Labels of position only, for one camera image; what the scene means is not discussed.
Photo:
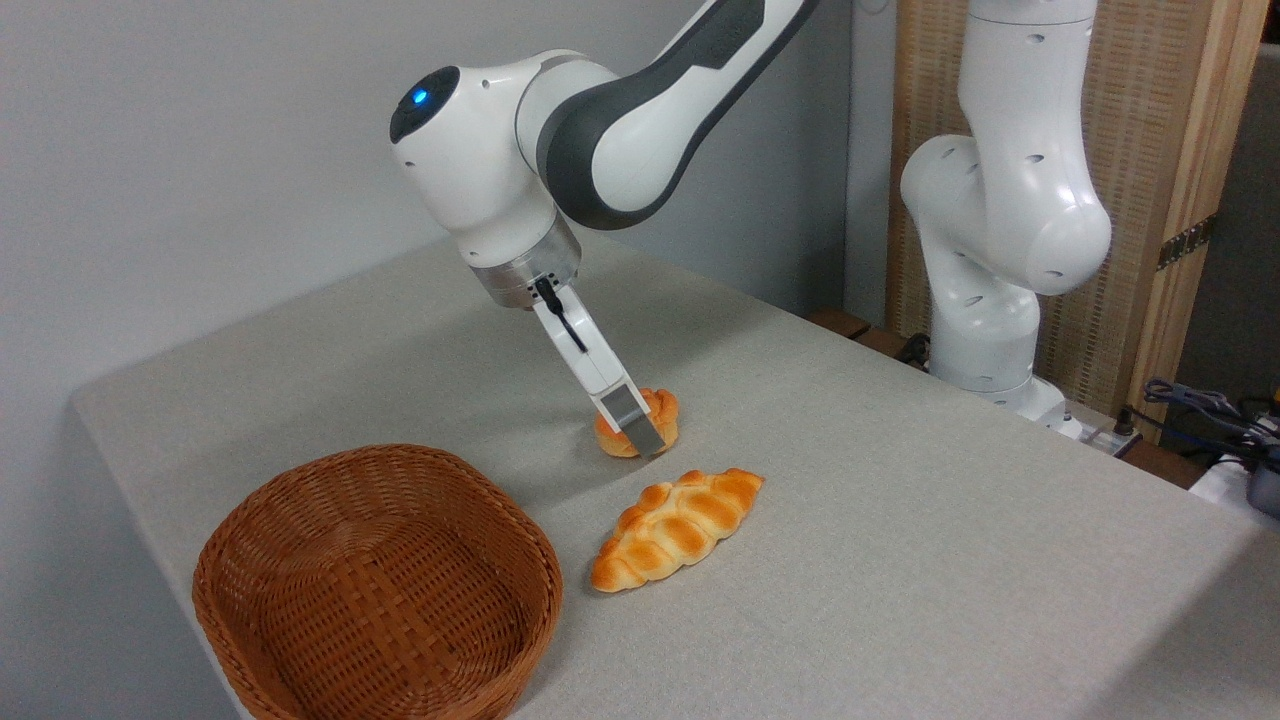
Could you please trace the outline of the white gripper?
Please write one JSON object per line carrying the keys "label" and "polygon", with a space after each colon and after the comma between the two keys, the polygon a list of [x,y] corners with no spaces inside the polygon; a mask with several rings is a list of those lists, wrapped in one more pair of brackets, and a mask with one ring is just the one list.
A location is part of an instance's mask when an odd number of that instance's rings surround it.
{"label": "white gripper", "polygon": [[535,283],[534,311],[581,387],[596,398],[596,443],[612,457],[669,448],[669,392],[637,388],[571,286]]}

